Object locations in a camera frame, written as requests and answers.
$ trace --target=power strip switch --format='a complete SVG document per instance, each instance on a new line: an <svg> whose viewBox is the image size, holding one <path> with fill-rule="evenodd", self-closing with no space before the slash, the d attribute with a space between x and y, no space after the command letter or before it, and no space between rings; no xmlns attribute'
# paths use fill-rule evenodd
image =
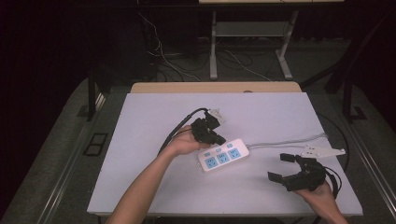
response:
<svg viewBox="0 0 396 224"><path fill-rule="evenodd" d="M218 170L234 161L245 159L249 154L248 148L241 139L224 143L219 147L212 147L198 154L198 160L205 172Z"/></svg>

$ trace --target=dark floor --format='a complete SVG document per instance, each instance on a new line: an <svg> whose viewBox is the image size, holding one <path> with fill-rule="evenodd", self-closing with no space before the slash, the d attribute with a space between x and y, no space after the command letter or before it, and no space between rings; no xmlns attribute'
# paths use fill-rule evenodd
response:
<svg viewBox="0 0 396 224"><path fill-rule="evenodd" d="M218 81L283 81L282 72L277 63L274 50L279 48L278 39L261 39L257 42L218 43ZM286 59L293 75L293 81L302 82L337 62L348 46L345 40L292 41L286 53ZM260 74L252 74L242 68L233 56L224 50L233 52L245 67ZM176 63L179 70L188 75L197 76L201 81L210 81L208 48L203 48L199 57L185 57L176 50L167 50L165 56ZM175 70L160 66L161 72L156 81L196 81ZM348 217L349 223L395 223L394 211L387 206L387 194L392 196L396 189L395 168L396 134L370 104L364 93L353 90L353 105L359 106L366 115L365 120L348 123L341 114L342 91L327 94L323 87L327 77L304 89L309 95L313 107L324 130L330 136L334 148L350 149L350 161L346 175L354 188L364 216ZM101 169L106 149L117 124L118 116L126 93L130 86L114 86L112 92L98 100L98 112L92 121L80 117L80 109L87 105L87 81L70 96L61 116L54 125L46 143L37 156L29 175L26 176L11 206L1 223L98 223L97 216L86 212L96 178ZM107 133L102 153L98 157L83 156L84 149L95 133ZM380 173L366 160L368 151ZM377 177L384 176L385 182ZM394 201L394 195L388 201ZM296 223L298 217L279 217L284 223ZM298 223L312 223L314 217L304 217ZM147 223L277 223L278 220L265 222L263 218L189 218L189 219L148 219Z"/></svg>

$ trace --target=person's right hand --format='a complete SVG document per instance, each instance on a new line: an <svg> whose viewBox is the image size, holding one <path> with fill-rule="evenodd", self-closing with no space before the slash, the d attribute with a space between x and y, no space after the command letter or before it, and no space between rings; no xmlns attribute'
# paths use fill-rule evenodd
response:
<svg viewBox="0 0 396 224"><path fill-rule="evenodd" d="M327 223L347 223L338 209L337 203L332 196L332 189L327 181L314 191L310 191L309 189L299 189L294 192L302 196L311 206L312 210L314 210L318 216L325 219Z"/></svg>

